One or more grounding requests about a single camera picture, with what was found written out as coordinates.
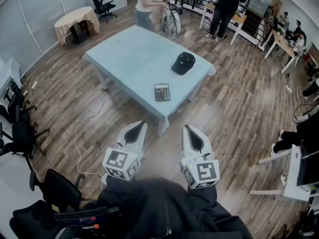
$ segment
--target black pants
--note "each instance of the black pants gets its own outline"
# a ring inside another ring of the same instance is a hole
[[[301,137],[296,132],[283,132],[281,135],[282,140],[277,142],[274,147],[274,152],[277,153],[281,150],[291,149],[292,145],[299,146]]]
[[[303,95],[304,97],[308,97],[310,95],[312,95],[313,93],[317,92],[319,90],[319,87],[317,85],[317,83],[314,81],[309,88],[307,88],[304,92]]]
[[[292,59],[292,56],[289,56],[289,59],[287,61],[287,63],[285,64],[285,66],[288,65],[289,61]]]
[[[218,37],[223,38],[225,30],[226,30],[232,16],[233,16],[232,14],[230,14],[228,12],[223,12],[220,8],[215,8],[214,16],[213,16],[213,20],[212,20],[211,25],[210,25],[209,33],[214,35],[217,28],[218,28],[218,25],[221,21],[219,31],[218,31]]]

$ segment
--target person sitting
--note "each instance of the person sitting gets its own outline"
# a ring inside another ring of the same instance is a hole
[[[299,33],[301,32],[301,22],[299,20],[297,20],[297,27],[294,31],[294,35],[292,37],[292,41],[297,42],[298,37],[299,37]]]
[[[307,36],[305,34],[305,32],[303,31],[299,31],[299,35],[298,35],[298,40],[297,42],[294,42],[292,44],[292,47],[293,47],[293,51],[294,51],[294,54],[295,56],[298,56],[298,51],[300,49],[302,49],[305,45],[306,45],[306,41],[307,41]],[[286,64],[281,64],[283,67],[287,66],[288,63],[290,62],[290,60],[292,60],[292,56],[289,56],[289,59],[287,61]]]
[[[300,146],[301,142],[304,143],[309,153],[313,153],[318,149],[319,105],[303,116],[294,118],[293,122],[297,125],[297,132],[281,130],[278,142],[271,145],[271,156],[291,149],[293,144]]]

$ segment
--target light blue table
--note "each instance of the light blue table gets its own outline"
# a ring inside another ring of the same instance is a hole
[[[196,63],[180,76],[170,68],[178,55],[189,52]],[[182,46],[138,26],[132,26],[101,42],[83,58],[92,62],[103,88],[112,80],[152,114],[159,118],[158,136],[169,127],[168,116],[188,97],[194,98],[207,74],[215,67]],[[156,102],[154,86],[169,84],[170,101]]]

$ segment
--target table leg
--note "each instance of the table leg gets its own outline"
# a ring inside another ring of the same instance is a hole
[[[71,26],[71,27],[70,27],[70,31],[71,31],[71,34],[72,34],[72,36],[73,36],[72,44],[77,44],[77,43],[79,42],[79,38],[78,38],[78,34],[77,34],[76,31],[75,31],[74,26]]]
[[[166,129],[169,127],[168,119],[159,120],[158,137],[161,137]]]
[[[90,31],[89,31],[89,27],[88,27],[88,22],[86,20],[84,20],[83,22],[84,28],[85,28],[85,32],[88,36],[91,35]]]
[[[287,64],[287,66],[285,66],[285,67],[283,68],[283,70],[281,70],[281,73],[282,73],[282,74],[287,70],[287,68],[293,63],[294,60],[295,60],[295,58],[292,58],[292,59],[289,61],[289,63]]]
[[[182,15],[182,14],[183,14],[183,4],[184,4],[184,0],[181,0],[181,2],[180,2],[181,9],[180,9],[180,11],[179,11],[179,15]]]
[[[207,12],[207,7],[205,7],[205,9],[204,9],[204,13],[203,13],[203,17],[201,18],[199,29],[201,29],[203,27],[205,16],[206,16],[206,12]]]
[[[250,195],[282,195],[284,190],[251,190],[249,191]]]
[[[100,80],[100,83],[103,86],[103,89],[107,90],[108,89],[107,82],[109,82],[108,78],[105,79],[103,74],[102,74],[102,72],[96,66],[94,66],[94,68],[95,68],[95,72],[96,72],[96,74],[97,74],[97,76],[98,76],[98,78]]]
[[[291,149],[288,149],[288,150],[285,150],[285,151],[278,153],[276,155],[266,157],[264,159],[260,159],[258,161],[258,164],[261,165],[261,164],[271,163],[272,161],[275,161],[277,159],[280,159],[280,158],[285,157],[285,156],[290,155],[290,154],[291,154]]]
[[[188,97],[188,100],[191,102],[193,101],[198,89],[199,89],[199,86],[200,86],[201,82],[196,86],[196,88],[190,93],[189,97]]]
[[[270,52],[272,52],[272,50],[275,48],[276,46],[276,42],[274,42],[274,44],[270,47],[269,51],[267,52],[266,56],[265,56],[265,59],[269,56]]]
[[[241,29],[242,26],[243,26],[243,24],[239,24],[239,25],[238,25],[238,27],[237,27],[237,29],[236,29],[236,32],[235,32],[235,34],[234,34],[234,37],[233,37],[233,39],[232,39],[231,42],[230,42],[230,45],[233,45],[233,43],[234,43],[234,41],[235,41],[237,35],[239,34],[239,31],[240,31],[240,29]]]
[[[269,40],[270,40],[270,38],[272,37],[272,35],[273,35],[273,33],[271,32],[271,34],[269,35],[267,41],[266,41],[263,45],[265,45],[265,46],[267,45],[267,43],[269,42]]]

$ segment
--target man in black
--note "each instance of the man in black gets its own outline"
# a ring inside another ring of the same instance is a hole
[[[294,31],[294,36],[292,38],[292,40],[294,42],[296,42],[298,40],[298,36],[299,36],[299,33],[301,31],[301,22],[299,20],[297,20],[297,27],[296,27],[296,30]]]
[[[213,20],[210,25],[209,34],[205,35],[205,38],[211,38],[215,35],[218,25],[221,21],[218,35],[215,37],[215,42],[219,42],[220,38],[224,37],[225,30],[229,21],[235,14],[239,2],[246,2],[246,0],[219,0],[214,11]]]

